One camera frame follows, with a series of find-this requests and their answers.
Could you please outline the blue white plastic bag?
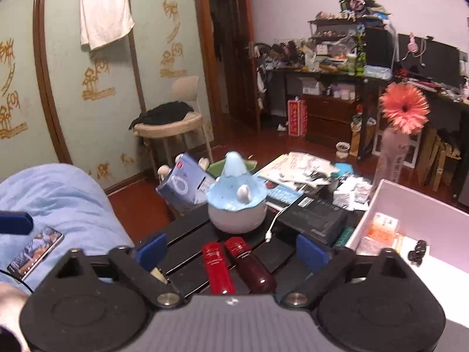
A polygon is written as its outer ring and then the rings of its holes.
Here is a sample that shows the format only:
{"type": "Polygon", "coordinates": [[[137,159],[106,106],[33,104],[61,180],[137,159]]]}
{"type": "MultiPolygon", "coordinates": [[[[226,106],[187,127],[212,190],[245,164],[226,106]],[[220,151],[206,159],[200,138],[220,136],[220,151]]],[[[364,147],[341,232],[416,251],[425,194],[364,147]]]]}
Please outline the blue white plastic bag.
{"type": "Polygon", "coordinates": [[[178,214],[184,215],[207,202],[206,193],[215,179],[187,153],[178,155],[172,168],[157,170],[156,192],[178,214]]]}

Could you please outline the orange white medicine box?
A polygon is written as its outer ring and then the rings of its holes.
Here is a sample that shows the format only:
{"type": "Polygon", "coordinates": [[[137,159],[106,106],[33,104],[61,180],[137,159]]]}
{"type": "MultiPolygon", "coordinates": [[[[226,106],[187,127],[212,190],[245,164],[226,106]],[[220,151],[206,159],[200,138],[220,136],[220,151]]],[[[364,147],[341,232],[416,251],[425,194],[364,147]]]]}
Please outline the orange white medicine box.
{"type": "Polygon", "coordinates": [[[366,230],[364,238],[383,247],[391,247],[396,239],[397,229],[398,219],[381,212],[376,212],[366,230]]]}

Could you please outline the small ceramic pot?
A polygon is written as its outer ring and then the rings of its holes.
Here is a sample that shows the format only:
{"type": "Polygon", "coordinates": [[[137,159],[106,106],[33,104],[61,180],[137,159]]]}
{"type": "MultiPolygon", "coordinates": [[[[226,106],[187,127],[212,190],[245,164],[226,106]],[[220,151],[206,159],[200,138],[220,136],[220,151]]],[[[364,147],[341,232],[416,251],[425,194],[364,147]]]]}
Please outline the small ceramic pot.
{"type": "Polygon", "coordinates": [[[351,144],[345,141],[340,141],[336,144],[336,157],[339,159],[346,159],[350,154],[351,144]]]}

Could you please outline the black computer monitor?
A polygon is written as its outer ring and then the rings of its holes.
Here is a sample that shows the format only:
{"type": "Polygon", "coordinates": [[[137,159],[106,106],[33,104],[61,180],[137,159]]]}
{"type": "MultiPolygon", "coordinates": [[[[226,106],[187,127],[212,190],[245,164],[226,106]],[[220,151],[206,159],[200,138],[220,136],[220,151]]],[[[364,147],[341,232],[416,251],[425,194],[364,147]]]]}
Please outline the black computer monitor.
{"type": "Polygon", "coordinates": [[[428,37],[410,38],[400,33],[398,42],[399,63],[404,70],[450,87],[459,87],[462,83],[458,48],[428,37]]]}

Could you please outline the pink tea bottle vase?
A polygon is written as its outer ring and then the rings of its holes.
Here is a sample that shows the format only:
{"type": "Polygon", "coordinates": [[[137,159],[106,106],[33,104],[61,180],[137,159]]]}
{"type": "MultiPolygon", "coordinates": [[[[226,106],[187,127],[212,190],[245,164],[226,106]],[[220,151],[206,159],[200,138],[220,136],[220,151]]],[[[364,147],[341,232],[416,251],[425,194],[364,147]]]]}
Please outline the pink tea bottle vase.
{"type": "Polygon", "coordinates": [[[401,130],[388,126],[382,135],[381,152],[374,174],[372,191],[381,180],[399,181],[405,157],[409,151],[409,135],[401,130]]]}

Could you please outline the blue white ceramic humidifier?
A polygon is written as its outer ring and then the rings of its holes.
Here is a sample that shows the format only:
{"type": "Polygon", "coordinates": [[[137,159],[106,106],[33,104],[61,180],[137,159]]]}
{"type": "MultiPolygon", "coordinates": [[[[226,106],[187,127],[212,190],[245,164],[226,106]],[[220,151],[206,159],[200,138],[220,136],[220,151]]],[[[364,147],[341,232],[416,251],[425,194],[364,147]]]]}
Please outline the blue white ceramic humidifier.
{"type": "Polygon", "coordinates": [[[221,176],[209,187],[208,216],[220,231],[249,233],[266,217],[266,186],[248,170],[237,152],[226,154],[221,176]]]}

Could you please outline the black hair claw clip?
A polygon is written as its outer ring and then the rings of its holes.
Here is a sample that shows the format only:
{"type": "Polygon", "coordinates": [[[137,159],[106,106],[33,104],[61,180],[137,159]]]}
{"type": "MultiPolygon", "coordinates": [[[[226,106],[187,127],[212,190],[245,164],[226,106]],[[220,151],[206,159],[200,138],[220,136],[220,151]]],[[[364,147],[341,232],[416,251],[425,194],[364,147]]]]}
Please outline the black hair claw clip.
{"type": "Polygon", "coordinates": [[[412,265],[420,266],[426,255],[428,244],[425,240],[419,240],[413,250],[408,252],[408,260],[412,265]]]}

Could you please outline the beige chair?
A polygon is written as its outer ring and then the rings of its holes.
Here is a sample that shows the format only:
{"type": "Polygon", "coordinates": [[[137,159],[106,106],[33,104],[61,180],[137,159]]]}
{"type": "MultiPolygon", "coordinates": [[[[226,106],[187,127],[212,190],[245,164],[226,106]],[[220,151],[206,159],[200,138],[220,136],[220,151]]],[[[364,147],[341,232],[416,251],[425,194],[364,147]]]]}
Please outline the beige chair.
{"type": "Polygon", "coordinates": [[[208,128],[200,112],[198,101],[198,76],[185,76],[178,78],[171,86],[170,97],[174,101],[164,103],[147,111],[130,124],[134,135],[143,139],[149,150],[153,174],[158,177],[157,157],[153,149],[153,140],[163,141],[164,154],[169,165],[172,165],[172,154],[169,150],[169,139],[181,136],[183,143],[187,144],[186,134],[200,130],[208,152],[208,160],[214,162],[208,128]]]}

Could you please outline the stack of papers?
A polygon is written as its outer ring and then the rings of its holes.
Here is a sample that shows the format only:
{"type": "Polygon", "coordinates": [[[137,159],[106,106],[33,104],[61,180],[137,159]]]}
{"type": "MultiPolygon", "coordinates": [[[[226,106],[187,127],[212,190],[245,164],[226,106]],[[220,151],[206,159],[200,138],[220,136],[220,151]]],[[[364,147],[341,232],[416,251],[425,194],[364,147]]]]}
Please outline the stack of papers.
{"type": "Polygon", "coordinates": [[[300,191],[305,187],[317,188],[328,185],[332,174],[338,174],[329,160],[308,153],[284,153],[256,172],[256,176],[300,191]]]}

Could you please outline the red sign box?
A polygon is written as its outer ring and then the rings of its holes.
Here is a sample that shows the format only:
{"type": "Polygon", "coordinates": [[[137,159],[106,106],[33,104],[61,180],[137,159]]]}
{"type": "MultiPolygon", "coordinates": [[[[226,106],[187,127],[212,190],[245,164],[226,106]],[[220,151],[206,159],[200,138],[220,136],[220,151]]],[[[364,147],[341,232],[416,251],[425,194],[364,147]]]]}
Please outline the red sign box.
{"type": "Polygon", "coordinates": [[[304,137],[308,129],[308,111],[305,100],[300,97],[288,100],[288,135],[304,137]]]}

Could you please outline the black product box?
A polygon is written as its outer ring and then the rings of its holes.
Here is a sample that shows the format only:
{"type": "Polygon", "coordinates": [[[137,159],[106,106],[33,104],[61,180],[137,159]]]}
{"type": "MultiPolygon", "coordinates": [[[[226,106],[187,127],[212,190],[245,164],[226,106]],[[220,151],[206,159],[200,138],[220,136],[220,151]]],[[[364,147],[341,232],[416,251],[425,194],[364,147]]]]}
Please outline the black product box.
{"type": "Polygon", "coordinates": [[[347,211],[310,195],[302,195],[286,208],[277,221],[317,245],[331,247],[343,232],[347,211]]]}

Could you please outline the smartphone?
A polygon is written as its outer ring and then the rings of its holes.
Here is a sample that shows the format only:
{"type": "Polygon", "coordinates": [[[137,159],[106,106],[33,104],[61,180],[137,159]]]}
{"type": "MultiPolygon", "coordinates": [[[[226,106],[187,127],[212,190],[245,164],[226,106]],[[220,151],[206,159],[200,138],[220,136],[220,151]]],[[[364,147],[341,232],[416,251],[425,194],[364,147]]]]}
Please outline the smartphone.
{"type": "Polygon", "coordinates": [[[10,262],[7,271],[19,280],[25,279],[63,239],[62,233],[46,226],[10,262]]]}

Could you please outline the pink gerbera flower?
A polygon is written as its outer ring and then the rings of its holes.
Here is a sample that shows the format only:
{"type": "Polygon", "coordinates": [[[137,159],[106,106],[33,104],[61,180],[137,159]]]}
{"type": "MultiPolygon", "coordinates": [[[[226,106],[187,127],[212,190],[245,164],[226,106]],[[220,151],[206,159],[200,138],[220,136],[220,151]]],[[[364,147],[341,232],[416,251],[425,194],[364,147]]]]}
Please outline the pink gerbera flower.
{"type": "Polygon", "coordinates": [[[411,84],[388,85],[379,102],[383,116],[395,130],[402,133],[419,133],[428,122],[428,101],[423,93],[411,84]]]}

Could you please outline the white storage box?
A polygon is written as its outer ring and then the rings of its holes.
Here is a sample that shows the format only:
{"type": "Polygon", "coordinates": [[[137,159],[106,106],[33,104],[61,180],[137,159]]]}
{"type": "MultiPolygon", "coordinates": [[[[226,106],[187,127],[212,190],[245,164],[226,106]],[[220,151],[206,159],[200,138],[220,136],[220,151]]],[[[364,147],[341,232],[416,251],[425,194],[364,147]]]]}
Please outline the white storage box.
{"type": "Polygon", "coordinates": [[[442,305],[449,320],[468,326],[468,214],[417,191],[382,180],[346,247],[357,250],[380,212],[397,220],[398,232],[424,240],[429,251],[413,270],[442,305]]]}

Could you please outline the dark red cosmetic bottle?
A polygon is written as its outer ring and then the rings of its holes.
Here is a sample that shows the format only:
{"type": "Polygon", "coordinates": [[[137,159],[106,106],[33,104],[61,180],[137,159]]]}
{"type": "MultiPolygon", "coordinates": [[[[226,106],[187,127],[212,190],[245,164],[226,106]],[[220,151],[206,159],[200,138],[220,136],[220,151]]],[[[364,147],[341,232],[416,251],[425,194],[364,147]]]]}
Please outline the dark red cosmetic bottle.
{"type": "Polygon", "coordinates": [[[266,266],[241,237],[231,237],[224,242],[226,251],[235,261],[235,268],[254,294],[274,293],[277,282],[266,266]]]}

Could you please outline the black desk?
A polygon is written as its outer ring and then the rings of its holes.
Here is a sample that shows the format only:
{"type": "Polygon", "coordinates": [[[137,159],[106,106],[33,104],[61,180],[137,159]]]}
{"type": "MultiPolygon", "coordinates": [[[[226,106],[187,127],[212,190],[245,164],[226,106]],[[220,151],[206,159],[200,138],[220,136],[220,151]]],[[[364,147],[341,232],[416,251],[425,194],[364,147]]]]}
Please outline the black desk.
{"type": "Polygon", "coordinates": [[[363,107],[365,117],[375,118],[378,114],[378,98],[387,82],[383,79],[363,78],[351,75],[303,72],[291,68],[278,68],[267,72],[267,92],[271,112],[288,118],[288,101],[296,97],[307,103],[306,140],[333,147],[339,141],[352,139],[351,120],[363,107]],[[305,94],[303,83],[315,80],[326,87],[350,85],[355,89],[355,100],[344,101],[327,94],[305,94]]]}

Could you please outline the white towel on wall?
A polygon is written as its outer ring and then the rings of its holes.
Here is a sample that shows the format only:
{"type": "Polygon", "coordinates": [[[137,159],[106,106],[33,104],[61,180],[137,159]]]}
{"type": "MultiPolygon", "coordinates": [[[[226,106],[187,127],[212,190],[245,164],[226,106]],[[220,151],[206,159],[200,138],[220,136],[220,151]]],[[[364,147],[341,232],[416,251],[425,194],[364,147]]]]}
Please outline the white towel on wall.
{"type": "Polygon", "coordinates": [[[130,0],[79,0],[80,44],[91,51],[127,36],[134,28],[130,0]]]}

